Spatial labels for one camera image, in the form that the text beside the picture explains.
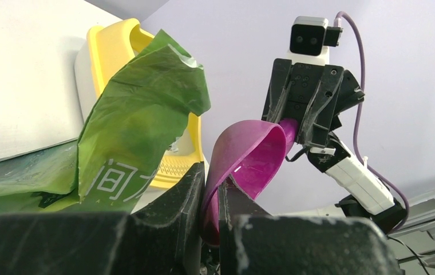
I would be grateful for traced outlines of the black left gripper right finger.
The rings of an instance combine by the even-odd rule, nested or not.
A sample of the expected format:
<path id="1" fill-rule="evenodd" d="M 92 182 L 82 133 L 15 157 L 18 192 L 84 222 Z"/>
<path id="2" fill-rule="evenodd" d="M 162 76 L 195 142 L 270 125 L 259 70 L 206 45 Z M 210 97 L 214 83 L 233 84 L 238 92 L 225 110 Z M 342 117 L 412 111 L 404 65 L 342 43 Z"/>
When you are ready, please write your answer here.
<path id="1" fill-rule="evenodd" d="M 231 178 L 218 192 L 222 274 L 401 274 L 372 221 L 269 215 Z"/>

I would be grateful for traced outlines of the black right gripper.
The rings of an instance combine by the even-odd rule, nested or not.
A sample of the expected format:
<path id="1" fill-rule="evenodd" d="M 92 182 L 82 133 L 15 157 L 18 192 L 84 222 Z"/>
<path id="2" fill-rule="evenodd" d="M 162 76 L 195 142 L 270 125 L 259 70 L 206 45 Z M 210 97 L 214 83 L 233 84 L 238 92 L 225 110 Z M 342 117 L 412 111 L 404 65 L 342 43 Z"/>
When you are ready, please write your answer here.
<path id="1" fill-rule="evenodd" d="M 279 123 L 303 115 L 296 142 L 325 148 L 331 129 L 342 126 L 339 114 L 364 102 L 354 75 L 341 66 L 311 65 L 276 58 L 272 65 L 262 120 Z M 291 105 L 284 111 L 287 100 Z"/>

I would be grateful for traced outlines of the green cat litter bag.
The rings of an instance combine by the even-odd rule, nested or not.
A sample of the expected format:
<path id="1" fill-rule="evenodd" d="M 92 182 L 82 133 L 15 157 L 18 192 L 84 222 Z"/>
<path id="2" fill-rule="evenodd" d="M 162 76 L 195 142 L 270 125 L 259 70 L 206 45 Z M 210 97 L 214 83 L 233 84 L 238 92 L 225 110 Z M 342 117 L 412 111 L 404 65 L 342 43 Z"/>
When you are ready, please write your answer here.
<path id="1" fill-rule="evenodd" d="M 210 106 L 203 66 L 159 31 L 109 80 L 78 139 L 0 161 L 0 214 L 132 211 L 189 116 Z"/>

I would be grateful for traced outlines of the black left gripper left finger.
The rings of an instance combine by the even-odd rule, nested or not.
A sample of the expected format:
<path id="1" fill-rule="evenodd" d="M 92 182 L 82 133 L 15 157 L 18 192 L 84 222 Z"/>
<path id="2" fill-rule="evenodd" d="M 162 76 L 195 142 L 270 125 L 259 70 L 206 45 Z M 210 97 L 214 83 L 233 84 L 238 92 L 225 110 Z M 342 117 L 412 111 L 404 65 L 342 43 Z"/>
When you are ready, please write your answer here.
<path id="1" fill-rule="evenodd" d="M 0 215 L 0 274 L 198 274 L 205 169 L 139 211 Z"/>

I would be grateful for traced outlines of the magenta plastic scoop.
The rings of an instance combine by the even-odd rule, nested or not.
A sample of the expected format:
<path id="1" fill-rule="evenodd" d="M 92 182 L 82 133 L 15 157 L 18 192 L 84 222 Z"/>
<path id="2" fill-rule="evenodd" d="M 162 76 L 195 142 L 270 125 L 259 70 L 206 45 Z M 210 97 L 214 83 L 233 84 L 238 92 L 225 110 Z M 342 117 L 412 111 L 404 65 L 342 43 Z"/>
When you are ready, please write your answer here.
<path id="1" fill-rule="evenodd" d="M 242 120 L 226 128 L 215 142 L 201 204 L 201 237 L 219 246 L 219 186 L 231 177 L 251 199 L 271 182 L 294 144 L 299 124 Z"/>

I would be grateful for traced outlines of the yellow litter box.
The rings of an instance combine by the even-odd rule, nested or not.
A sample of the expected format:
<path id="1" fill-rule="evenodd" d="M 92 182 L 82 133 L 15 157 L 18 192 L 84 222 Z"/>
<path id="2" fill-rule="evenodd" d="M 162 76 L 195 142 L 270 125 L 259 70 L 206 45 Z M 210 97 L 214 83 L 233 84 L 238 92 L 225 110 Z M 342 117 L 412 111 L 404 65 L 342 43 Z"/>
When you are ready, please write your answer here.
<path id="1" fill-rule="evenodd" d="M 78 142 L 80 194 L 123 196 L 173 187 L 203 160 L 200 116 L 211 106 L 204 68 L 167 32 L 137 19 L 94 26 L 75 68 L 89 57 L 96 102 L 85 108 Z"/>

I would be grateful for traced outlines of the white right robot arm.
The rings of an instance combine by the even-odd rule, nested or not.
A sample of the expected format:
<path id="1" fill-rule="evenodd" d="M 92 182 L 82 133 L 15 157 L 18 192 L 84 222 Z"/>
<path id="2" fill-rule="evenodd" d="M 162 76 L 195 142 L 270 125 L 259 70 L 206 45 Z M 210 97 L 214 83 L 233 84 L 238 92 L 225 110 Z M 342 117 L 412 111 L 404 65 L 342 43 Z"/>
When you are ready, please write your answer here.
<path id="1" fill-rule="evenodd" d="M 406 219 L 407 210 L 334 132 L 341 126 L 339 114 L 364 98 L 358 81 L 341 66 L 277 58 L 262 120 L 279 124 L 288 146 L 301 146 L 290 162 L 306 155 L 347 190 L 348 196 L 336 204 L 345 216 L 368 218 L 387 234 Z"/>

